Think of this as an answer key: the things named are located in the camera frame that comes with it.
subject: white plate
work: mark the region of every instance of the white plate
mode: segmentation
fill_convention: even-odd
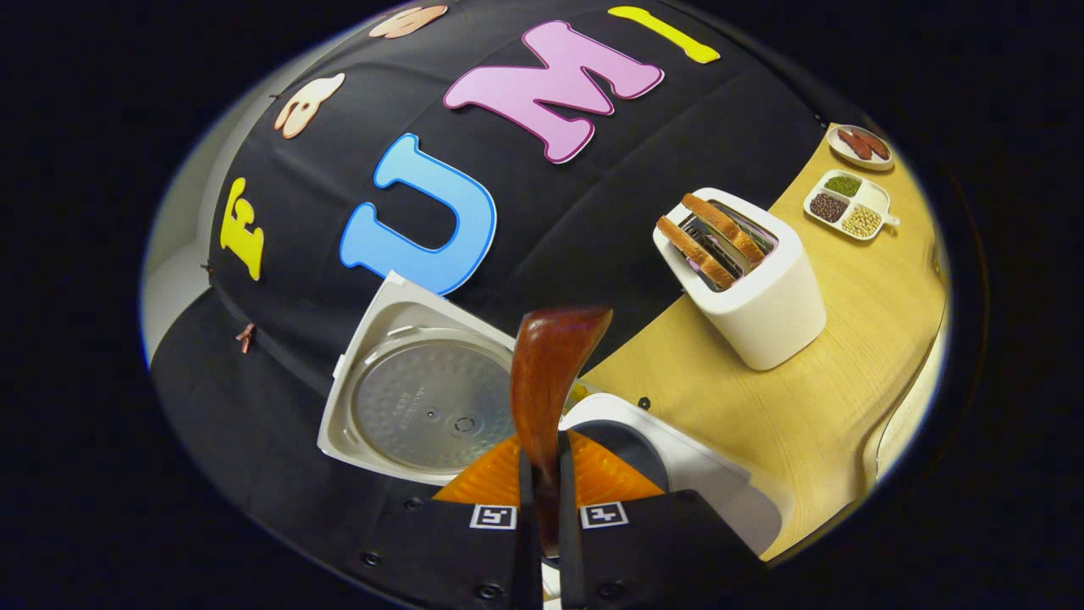
[[[859,182],[861,182],[859,184],[859,190],[855,191],[854,193],[854,196],[847,196],[843,193],[838,193],[825,186],[828,180],[837,176],[847,176],[850,178],[854,178],[855,180],[859,180]],[[824,193],[830,197],[838,198],[839,200],[847,204],[847,208],[843,209],[843,212],[839,216],[839,219],[836,220],[835,222],[829,222],[828,220],[817,216],[816,213],[813,213],[813,210],[810,209],[810,204],[813,203],[813,198],[821,193]],[[846,220],[848,216],[854,212],[854,208],[857,205],[861,205],[863,207],[868,207],[869,209],[874,210],[881,217],[881,221],[880,223],[877,224],[877,229],[866,236],[856,235],[843,228],[843,220]],[[899,218],[889,215],[888,212],[889,205],[890,200],[888,196],[888,191],[882,189],[879,184],[876,184],[863,178],[862,176],[855,176],[850,171],[843,171],[842,169],[833,169],[830,171],[826,171],[825,174],[822,176],[820,180],[817,180],[816,185],[810,190],[808,195],[805,195],[805,202],[802,204],[802,207],[805,208],[805,213],[809,213],[810,216],[820,220],[821,222],[828,224],[833,229],[836,229],[837,231],[852,238],[869,241],[875,236],[877,236],[877,233],[880,232],[881,226],[883,226],[885,224],[892,224],[896,226],[900,224]]]
[[[828,130],[827,134],[828,145],[831,146],[831,150],[835,151],[836,154],[843,157],[843,160],[857,165],[859,167],[873,169],[875,171],[887,171],[891,169],[893,165],[895,165],[895,153],[892,152],[892,146],[890,146],[888,142],[885,142],[885,147],[888,148],[887,159],[877,156],[877,153],[873,153],[873,156],[869,159],[864,159],[861,158],[859,155],[856,155],[854,151],[851,150],[851,146],[849,146],[847,142],[844,142],[839,138],[840,129],[847,129],[848,131],[852,129],[857,129],[859,131],[865,131],[866,133],[873,135],[874,138],[877,138],[882,142],[885,142],[885,138],[881,138],[880,135],[874,133],[868,129],[863,129],[857,125],[839,125],[833,127],[831,129]]]

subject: wooden spatula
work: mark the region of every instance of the wooden spatula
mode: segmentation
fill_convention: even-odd
[[[577,374],[609,327],[609,308],[541,310],[524,316],[512,356],[512,420],[539,470],[534,490],[542,549],[557,555],[557,423]]]

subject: letter m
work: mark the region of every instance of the letter m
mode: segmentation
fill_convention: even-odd
[[[476,104],[512,120],[545,143],[552,163],[576,156],[591,141],[595,126],[586,118],[566,119],[543,103],[610,115],[614,104],[588,70],[607,80],[623,100],[638,98],[662,80],[658,67],[638,63],[562,21],[527,30],[524,44],[545,67],[476,67],[444,93],[444,105]]]

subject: wooden tabletop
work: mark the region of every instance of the wooden tabletop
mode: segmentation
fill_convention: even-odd
[[[830,169],[888,191],[900,226],[863,242],[810,218],[802,203]],[[821,286],[828,322],[813,343],[772,371],[752,371],[682,295],[583,376],[633,404],[648,397],[653,415],[787,490],[792,514],[765,560],[865,495],[862,450],[921,369],[947,294],[933,263],[934,220],[899,157],[888,171],[866,170],[824,139],[770,211],[801,237]]]

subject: blue letter u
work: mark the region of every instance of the blue letter u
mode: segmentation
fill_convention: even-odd
[[[388,147],[373,181],[382,189],[402,182],[443,203],[455,213],[455,232],[437,249],[422,247],[377,221],[376,207],[365,202],[347,220],[339,243],[343,263],[361,264],[384,277],[395,269],[437,294],[463,285],[489,251],[496,231],[496,206],[489,191],[420,151],[413,133],[403,133]]]

